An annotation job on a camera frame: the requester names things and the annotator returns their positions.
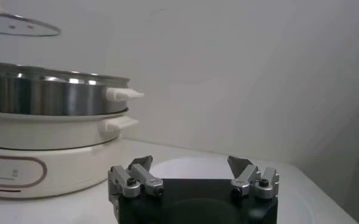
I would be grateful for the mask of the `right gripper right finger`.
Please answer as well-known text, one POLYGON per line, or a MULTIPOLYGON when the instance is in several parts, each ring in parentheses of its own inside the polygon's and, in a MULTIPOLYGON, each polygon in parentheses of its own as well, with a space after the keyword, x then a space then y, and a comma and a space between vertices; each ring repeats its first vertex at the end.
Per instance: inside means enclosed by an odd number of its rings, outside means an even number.
POLYGON ((279 194, 279 173, 273 167, 267 167, 263 173, 248 159, 229 156, 227 162, 234 179, 230 181, 231 195, 242 199, 254 191, 255 197, 270 200, 279 194))

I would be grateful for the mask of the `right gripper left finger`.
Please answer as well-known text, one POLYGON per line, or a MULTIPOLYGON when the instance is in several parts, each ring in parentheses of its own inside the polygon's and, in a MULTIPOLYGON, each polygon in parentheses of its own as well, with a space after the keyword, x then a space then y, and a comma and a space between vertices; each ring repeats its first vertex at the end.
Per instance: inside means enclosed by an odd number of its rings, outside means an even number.
POLYGON ((161 178, 149 172, 152 162, 152 155, 148 155, 135 158, 126 168, 112 166, 107 174, 108 199, 137 198, 142 192, 160 198, 164 194, 164 184, 161 178))

